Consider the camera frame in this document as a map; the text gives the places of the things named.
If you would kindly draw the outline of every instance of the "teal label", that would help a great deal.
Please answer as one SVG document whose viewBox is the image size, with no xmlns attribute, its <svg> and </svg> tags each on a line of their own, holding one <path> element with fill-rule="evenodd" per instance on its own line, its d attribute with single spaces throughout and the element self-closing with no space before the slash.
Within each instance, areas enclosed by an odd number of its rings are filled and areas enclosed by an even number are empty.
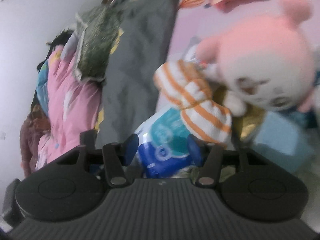
<svg viewBox="0 0 320 240">
<path fill-rule="evenodd" d="M 152 144 L 156 148 L 156 158 L 160 161 L 169 158 L 185 158 L 189 155 L 187 137 L 190 134 L 183 124 L 180 111 L 169 109 L 150 129 Z"/>
</svg>

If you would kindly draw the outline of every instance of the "orange striped balloon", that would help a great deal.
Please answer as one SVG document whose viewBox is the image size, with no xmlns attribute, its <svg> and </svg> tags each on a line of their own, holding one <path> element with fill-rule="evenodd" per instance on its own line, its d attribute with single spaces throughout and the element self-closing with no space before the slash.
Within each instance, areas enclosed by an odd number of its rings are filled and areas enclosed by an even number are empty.
<svg viewBox="0 0 320 240">
<path fill-rule="evenodd" d="M 179 8 L 194 8 L 201 5 L 204 0 L 182 0 Z"/>
</svg>

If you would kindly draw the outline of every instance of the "gray blanket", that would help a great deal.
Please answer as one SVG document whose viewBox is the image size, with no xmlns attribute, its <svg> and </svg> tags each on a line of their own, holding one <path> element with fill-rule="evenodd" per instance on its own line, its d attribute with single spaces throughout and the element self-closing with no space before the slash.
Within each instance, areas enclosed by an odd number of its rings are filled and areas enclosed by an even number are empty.
<svg viewBox="0 0 320 240">
<path fill-rule="evenodd" d="M 104 121 L 96 148 L 123 142 L 155 112 L 153 74 L 167 57 L 179 0 L 131 0 L 124 10 L 116 50 L 102 91 Z"/>
</svg>

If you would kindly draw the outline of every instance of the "circular black disc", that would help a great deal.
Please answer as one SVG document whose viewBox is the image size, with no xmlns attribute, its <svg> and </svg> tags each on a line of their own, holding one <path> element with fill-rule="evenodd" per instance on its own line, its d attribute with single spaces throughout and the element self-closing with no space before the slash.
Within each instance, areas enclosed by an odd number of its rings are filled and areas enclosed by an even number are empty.
<svg viewBox="0 0 320 240">
<path fill-rule="evenodd" d="M 24 215 L 37 220 L 62 221 L 84 215 L 104 195 L 101 182 L 77 165 L 49 164 L 23 180 L 16 201 Z"/>
<path fill-rule="evenodd" d="M 282 221 L 300 215 L 308 201 L 306 186 L 274 166 L 252 167 L 227 179 L 222 198 L 238 214 L 261 221 Z"/>
</svg>

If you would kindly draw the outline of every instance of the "plush toy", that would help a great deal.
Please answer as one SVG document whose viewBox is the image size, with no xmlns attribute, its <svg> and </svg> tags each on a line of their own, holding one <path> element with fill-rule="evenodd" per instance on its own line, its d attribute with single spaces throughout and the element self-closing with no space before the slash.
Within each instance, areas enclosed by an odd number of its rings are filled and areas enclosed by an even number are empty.
<svg viewBox="0 0 320 240">
<path fill-rule="evenodd" d="M 200 42 L 196 58 L 217 63 L 209 79 L 228 87 L 224 105 L 233 116 L 246 103 L 271 111 L 310 110 L 315 78 L 312 52 L 299 24 L 311 17 L 307 0 L 281 0 L 283 15 L 261 15 Z"/>
</svg>

